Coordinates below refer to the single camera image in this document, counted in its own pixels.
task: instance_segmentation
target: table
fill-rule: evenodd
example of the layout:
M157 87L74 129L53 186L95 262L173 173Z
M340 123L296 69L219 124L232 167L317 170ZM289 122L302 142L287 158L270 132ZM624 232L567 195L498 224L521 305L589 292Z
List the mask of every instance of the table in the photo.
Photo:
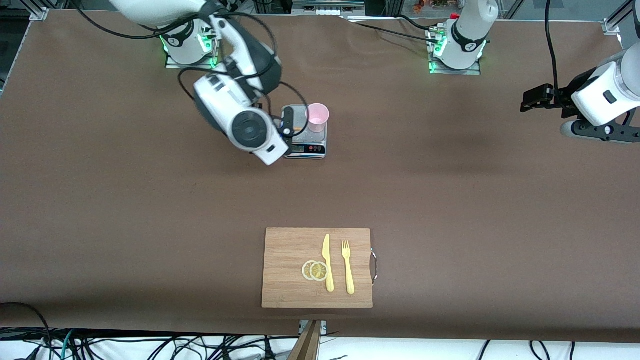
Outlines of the table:
M443 76L413 40L265 20L283 80L332 112L325 160L265 167L233 148L157 41L62 10L31 25L0 100L0 300L53 327L294 334L322 318L343 336L640 341L640 150L519 112L552 80L541 22L497 22L483 74ZM598 23L551 31L561 84L620 50ZM371 228L373 309L260 308L266 227Z

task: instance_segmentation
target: knife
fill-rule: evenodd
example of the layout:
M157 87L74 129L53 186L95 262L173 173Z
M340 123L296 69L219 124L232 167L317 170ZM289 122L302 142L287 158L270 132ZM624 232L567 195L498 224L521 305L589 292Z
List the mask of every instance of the knife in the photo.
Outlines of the knife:
M322 245L322 257L326 263L326 290L333 292L333 274L331 273L331 254L329 253L329 234L324 237Z

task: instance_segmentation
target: pink cup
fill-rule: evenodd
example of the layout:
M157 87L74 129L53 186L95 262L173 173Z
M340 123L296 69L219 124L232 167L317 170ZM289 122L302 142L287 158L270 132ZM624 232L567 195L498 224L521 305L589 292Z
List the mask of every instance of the pink cup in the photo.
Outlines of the pink cup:
M314 133L322 133L329 120L329 109L322 104L309 105L309 124L307 127Z

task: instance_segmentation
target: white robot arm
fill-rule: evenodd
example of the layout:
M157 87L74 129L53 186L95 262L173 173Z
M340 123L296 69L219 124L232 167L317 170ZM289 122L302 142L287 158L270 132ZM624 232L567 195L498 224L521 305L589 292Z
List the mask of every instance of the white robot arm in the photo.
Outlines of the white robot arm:
M634 2L634 21L640 38L640 0ZM565 88L555 90L550 84L524 93L520 111L535 108L563 108L562 118L577 116L565 122L562 134L569 137L603 141L640 142L640 127L631 120L640 107L640 42L603 61L597 67L578 75ZM617 123L623 114L626 119Z
M452 69L470 68L481 56L498 13L495 0L468 0L458 19L445 22L447 36L434 55Z
M132 22L144 26L164 28L176 20L198 14L205 0L109 0L120 13ZM213 46L204 39L213 38L210 26L195 19L185 25L161 35L171 59L178 64L191 65L199 62Z
M255 154L267 165L289 150L273 119L264 111L252 108L252 104L280 84L280 59L230 19L231 14L222 5L215 0L110 1L127 19L148 26L167 26L198 14L199 19L167 34L169 39L177 39L173 42L165 38L169 45L175 44L170 50L174 60L176 54L185 58L193 54L187 43L195 35L208 31L223 37L234 48L223 63L194 84L194 101L200 113L237 148Z

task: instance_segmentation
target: yellow plastic fork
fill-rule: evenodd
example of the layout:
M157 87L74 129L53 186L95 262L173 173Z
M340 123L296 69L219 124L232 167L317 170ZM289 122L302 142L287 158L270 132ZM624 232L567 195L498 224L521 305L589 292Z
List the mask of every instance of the yellow plastic fork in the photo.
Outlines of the yellow plastic fork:
M342 257L344 258L344 266L347 269L347 293L353 295L356 292L356 288L353 286L353 275L351 275L351 263L349 262L351 249L348 241L342 242Z

